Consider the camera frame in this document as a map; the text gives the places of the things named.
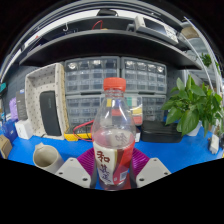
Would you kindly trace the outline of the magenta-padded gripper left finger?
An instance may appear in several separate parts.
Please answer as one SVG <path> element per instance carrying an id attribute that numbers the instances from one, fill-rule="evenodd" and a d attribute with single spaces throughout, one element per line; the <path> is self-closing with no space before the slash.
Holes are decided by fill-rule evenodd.
<path id="1" fill-rule="evenodd" d="M 94 188 L 97 182 L 94 149 L 88 149 L 77 158 L 68 158 L 56 175 L 81 187 Z"/>

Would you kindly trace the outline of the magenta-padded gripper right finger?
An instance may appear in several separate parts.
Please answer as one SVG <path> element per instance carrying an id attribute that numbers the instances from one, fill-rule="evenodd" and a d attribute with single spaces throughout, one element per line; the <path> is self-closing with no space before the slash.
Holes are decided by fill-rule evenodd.
<path id="1" fill-rule="evenodd" d="M 158 158 L 149 158 L 138 149 L 133 150 L 129 178 L 132 188 L 140 188 L 170 175 Z"/>

